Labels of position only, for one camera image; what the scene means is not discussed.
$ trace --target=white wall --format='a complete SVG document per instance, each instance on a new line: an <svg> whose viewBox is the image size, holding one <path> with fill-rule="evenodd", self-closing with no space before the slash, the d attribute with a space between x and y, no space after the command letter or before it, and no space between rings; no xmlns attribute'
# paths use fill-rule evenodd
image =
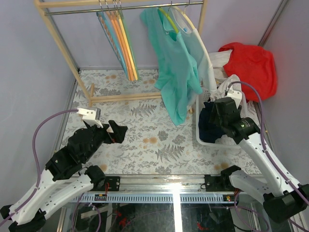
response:
<svg viewBox="0 0 309 232"><path fill-rule="evenodd" d="M0 7L0 207L15 203L36 180L31 142L36 127L64 110L74 78L32 1ZM41 168L61 118L39 132ZM8 231L8 225L0 231Z"/></svg>
<svg viewBox="0 0 309 232"><path fill-rule="evenodd" d="M281 0L209 0L202 34L209 52L231 42L258 44ZM173 3L188 2L174 0ZM170 3L158 0L144 4ZM86 9L53 8L53 11ZM140 20L143 9L124 11L138 67L157 67L146 27ZM200 5L189 6L186 14L197 27ZM120 67L95 13L56 15L54 20L79 67Z"/></svg>
<svg viewBox="0 0 309 232"><path fill-rule="evenodd" d="M278 91L264 103L267 126L280 160L302 184L309 183L308 9L308 0L291 1L265 46L278 75Z"/></svg>

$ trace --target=navy garment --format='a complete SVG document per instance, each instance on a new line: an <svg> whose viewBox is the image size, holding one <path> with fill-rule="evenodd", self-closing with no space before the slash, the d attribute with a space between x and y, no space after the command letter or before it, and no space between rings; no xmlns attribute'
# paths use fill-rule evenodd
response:
<svg viewBox="0 0 309 232"><path fill-rule="evenodd" d="M199 138L206 143L214 144L225 132L217 125L209 122L214 102L204 102L204 105L205 108L199 114L198 120Z"/></svg>

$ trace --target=floral tablecloth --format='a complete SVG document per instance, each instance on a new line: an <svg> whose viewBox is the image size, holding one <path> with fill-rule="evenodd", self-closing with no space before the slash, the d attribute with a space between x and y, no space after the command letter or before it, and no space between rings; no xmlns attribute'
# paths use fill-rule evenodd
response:
<svg viewBox="0 0 309 232"><path fill-rule="evenodd" d="M81 71L88 88L95 84L95 96L157 92L157 70L139 70L140 80L130 82L122 70ZM77 87L72 108L88 107ZM200 145L196 140L195 113L175 126L162 99L115 101L94 104L101 109L100 121L115 120L128 126L122 144L103 144L86 165L98 165L107 174L218 174L231 165L249 174L260 174L241 149ZM254 105L248 103L249 116L257 121ZM81 117L70 114L62 145L75 130L84 127Z"/></svg>

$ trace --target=red garment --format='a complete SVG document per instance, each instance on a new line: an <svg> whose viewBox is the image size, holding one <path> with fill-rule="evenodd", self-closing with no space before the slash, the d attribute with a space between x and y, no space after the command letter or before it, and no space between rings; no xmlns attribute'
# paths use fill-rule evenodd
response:
<svg viewBox="0 0 309 232"><path fill-rule="evenodd" d="M241 81L252 85L265 100L277 91L277 75L274 57L271 52L256 45L229 43L219 52L233 49L229 62L223 66L226 74L236 74ZM248 86L241 85L246 99L258 102L256 94Z"/></svg>

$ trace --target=white cloth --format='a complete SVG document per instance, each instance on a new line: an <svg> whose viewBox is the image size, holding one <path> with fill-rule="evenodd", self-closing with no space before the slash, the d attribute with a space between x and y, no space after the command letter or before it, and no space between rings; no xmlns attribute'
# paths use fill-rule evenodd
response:
<svg viewBox="0 0 309 232"><path fill-rule="evenodd" d="M223 66L226 65L230 60L231 52L232 50L209 53L217 86L219 86L228 78Z"/></svg>
<svg viewBox="0 0 309 232"><path fill-rule="evenodd" d="M183 20L181 13L176 9L171 8L170 11L172 12L170 17L179 29L189 54L197 62L199 80L203 81L203 87L208 89L210 93L215 93L217 91L217 85L214 78L212 63L197 29L191 30L187 23ZM190 95L191 96L188 98L188 106L194 104L197 97L193 91L191 91Z"/></svg>
<svg viewBox="0 0 309 232"><path fill-rule="evenodd" d="M216 99L220 99L225 97L225 91L227 90L228 85L233 81L240 81L239 77L235 74L231 75L229 78L227 78L225 81L223 81L222 84L217 89L217 92L214 94L211 94L211 101L215 101ZM241 91L241 84L234 84L232 86L234 90Z"/></svg>

